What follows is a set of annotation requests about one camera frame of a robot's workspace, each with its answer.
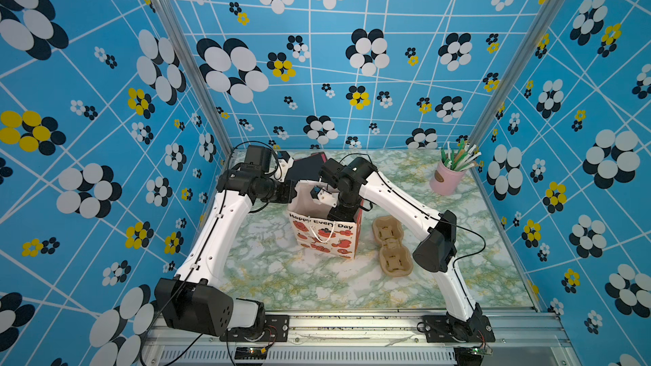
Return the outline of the red white paper gift bag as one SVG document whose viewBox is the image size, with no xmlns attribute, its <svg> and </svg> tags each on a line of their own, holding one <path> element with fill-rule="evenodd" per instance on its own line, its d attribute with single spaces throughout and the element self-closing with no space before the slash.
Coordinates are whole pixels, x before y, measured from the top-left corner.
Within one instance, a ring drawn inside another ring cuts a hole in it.
<svg viewBox="0 0 651 366">
<path fill-rule="evenodd" d="M 300 181 L 296 184 L 298 195 L 288 204 L 288 218 L 297 243 L 306 249 L 323 252 L 344 259 L 354 259 L 359 247 L 363 210 L 354 222 L 330 221 L 327 215 L 331 206 L 316 203 L 310 196 L 314 186 L 339 192 L 325 183 Z"/>
</svg>

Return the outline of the brown pulp cup carrier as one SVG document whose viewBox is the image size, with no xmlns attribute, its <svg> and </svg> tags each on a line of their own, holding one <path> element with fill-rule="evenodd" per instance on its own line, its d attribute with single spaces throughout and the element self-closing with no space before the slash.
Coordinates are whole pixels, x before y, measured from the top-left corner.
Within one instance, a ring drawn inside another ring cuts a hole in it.
<svg viewBox="0 0 651 366">
<path fill-rule="evenodd" d="M 376 218 L 372 230 L 380 246 L 378 258 L 382 272 L 389 277 L 409 276 L 414 264 L 410 250 L 403 245 L 403 225 L 388 215 Z"/>
</svg>

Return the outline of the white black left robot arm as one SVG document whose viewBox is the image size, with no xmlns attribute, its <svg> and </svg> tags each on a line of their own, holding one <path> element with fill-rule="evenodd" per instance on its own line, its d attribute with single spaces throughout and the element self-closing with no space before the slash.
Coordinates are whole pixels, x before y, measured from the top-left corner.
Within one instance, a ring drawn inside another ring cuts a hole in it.
<svg viewBox="0 0 651 366">
<path fill-rule="evenodd" d="M 293 166 L 287 152 L 249 144 L 244 160 L 225 167 L 213 206 L 186 261 L 171 279 L 154 289 L 159 311 L 172 329 L 221 337 L 237 330 L 248 339 L 264 333 L 264 303 L 232 298 L 219 290 L 225 264 L 238 230 L 254 203 L 289 203 L 285 177 Z"/>
</svg>

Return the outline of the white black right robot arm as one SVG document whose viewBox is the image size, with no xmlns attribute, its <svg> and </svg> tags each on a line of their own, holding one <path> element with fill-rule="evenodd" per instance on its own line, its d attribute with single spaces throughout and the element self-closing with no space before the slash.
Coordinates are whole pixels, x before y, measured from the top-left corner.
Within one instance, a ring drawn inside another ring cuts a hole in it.
<svg viewBox="0 0 651 366">
<path fill-rule="evenodd" d="M 337 205 L 329 212 L 329 220 L 344 219 L 366 200 L 413 232 L 419 241 L 412 253 L 413 260 L 433 274 L 446 303 L 450 333 L 456 341 L 470 342 L 487 336 L 481 306 L 472 298 L 456 265 L 457 218 L 451 211 L 441 213 L 420 203 L 362 157 L 347 165 L 328 159 L 319 176 L 338 191 Z"/>
</svg>

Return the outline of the pink cup straw holder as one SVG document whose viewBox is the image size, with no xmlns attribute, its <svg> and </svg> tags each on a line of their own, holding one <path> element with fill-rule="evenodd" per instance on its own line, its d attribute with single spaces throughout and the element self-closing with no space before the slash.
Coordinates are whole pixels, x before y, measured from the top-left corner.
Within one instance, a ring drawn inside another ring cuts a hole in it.
<svg viewBox="0 0 651 366">
<path fill-rule="evenodd" d="M 464 171 L 449 169 L 442 161 L 439 161 L 430 180 L 430 188 L 439 195 L 450 196 L 455 192 L 465 174 Z"/>
</svg>

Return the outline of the green white wrapped straws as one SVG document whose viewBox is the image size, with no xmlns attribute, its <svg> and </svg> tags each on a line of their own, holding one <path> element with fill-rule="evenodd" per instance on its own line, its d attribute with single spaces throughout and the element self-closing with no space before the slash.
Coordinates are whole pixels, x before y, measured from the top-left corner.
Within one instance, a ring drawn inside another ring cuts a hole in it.
<svg viewBox="0 0 651 366">
<path fill-rule="evenodd" d="M 441 147 L 441 159 L 444 168 L 454 172 L 465 172 L 477 166 L 477 160 L 481 156 L 478 145 L 461 140 L 452 147 L 450 142 Z"/>
</svg>

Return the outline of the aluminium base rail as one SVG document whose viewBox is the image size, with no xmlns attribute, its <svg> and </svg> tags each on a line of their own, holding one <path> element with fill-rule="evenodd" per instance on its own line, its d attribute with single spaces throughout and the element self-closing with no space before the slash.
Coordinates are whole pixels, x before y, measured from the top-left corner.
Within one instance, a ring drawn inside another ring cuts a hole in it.
<svg viewBox="0 0 651 366">
<path fill-rule="evenodd" d="M 147 365 L 578 365 L 553 313 L 490 309 L 489 327 L 470 342 L 436 334 L 435 310 L 272 313 L 276 338 L 239 342 L 171 330 L 159 321 L 147 338 Z"/>
</svg>

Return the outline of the left aluminium corner post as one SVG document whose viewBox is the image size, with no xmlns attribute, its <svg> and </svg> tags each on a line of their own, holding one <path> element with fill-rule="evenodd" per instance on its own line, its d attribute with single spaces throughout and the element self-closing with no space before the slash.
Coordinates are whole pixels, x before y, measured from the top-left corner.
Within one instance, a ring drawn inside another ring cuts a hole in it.
<svg viewBox="0 0 651 366">
<path fill-rule="evenodd" d="M 188 41 L 183 35 L 178 18 L 173 10 L 171 0 L 153 0 L 153 2 L 154 6 L 157 8 L 165 32 L 171 40 L 172 47 L 179 57 L 179 61 L 181 62 L 186 77 L 193 86 L 199 106 L 206 115 L 208 122 L 210 122 L 223 152 L 228 155 L 233 150 L 231 141 L 227 136 L 224 125 L 220 122 L 220 117 L 217 115 L 215 104 L 210 96 L 208 87 L 203 81 L 198 65 L 193 59 L 192 51 Z"/>
</svg>

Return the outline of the aluminium corner post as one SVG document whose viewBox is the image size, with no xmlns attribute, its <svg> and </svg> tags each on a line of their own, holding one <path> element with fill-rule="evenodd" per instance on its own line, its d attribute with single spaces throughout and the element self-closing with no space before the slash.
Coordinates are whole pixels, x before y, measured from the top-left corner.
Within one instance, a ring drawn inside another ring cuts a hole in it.
<svg viewBox="0 0 651 366">
<path fill-rule="evenodd" d="M 480 119 L 475 125 L 469 139 L 474 144 L 482 144 L 498 108 L 506 101 L 513 86 L 529 63 L 532 54 L 542 36 L 562 9 L 566 0 L 546 0 L 532 22 L 524 40 L 510 61 L 505 76 L 501 79 L 497 92 L 491 97 Z"/>
<path fill-rule="evenodd" d="M 178 18 L 173 10 L 171 0 L 153 0 L 153 2 L 154 6 L 157 8 L 165 32 L 171 40 L 172 47 L 179 57 L 179 61 L 181 62 L 186 77 L 193 86 L 199 106 L 206 115 L 208 122 L 210 122 L 223 152 L 228 155 L 233 150 L 231 141 L 227 136 L 224 125 L 220 122 L 220 117 L 217 115 L 215 104 L 210 96 L 208 87 L 203 81 L 198 65 L 193 59 L 192 51 L 188 41 L 183 35 Z"/>
</svg>

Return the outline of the right aluminium corner post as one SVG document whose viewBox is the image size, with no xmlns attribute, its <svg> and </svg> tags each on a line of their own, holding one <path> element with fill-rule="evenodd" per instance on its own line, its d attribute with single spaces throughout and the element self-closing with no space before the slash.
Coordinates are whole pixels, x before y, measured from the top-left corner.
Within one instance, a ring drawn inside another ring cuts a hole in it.
<svg viewBox="0 0 651 366">
<path fill-rule="evenodd" d="M 469 139 L 474 144 L 482 144 L 498 108 L 506 101 L 513 86 L 529 63 L 532 54 L 542 36 L 562 9 L 566 0 L 546 0 L 532 22 L 524 40 L 510 61 L 505 76 L 501 79 L 497 92 L 491 97 L 480 119 L 475 125 Z"/>
</svg>

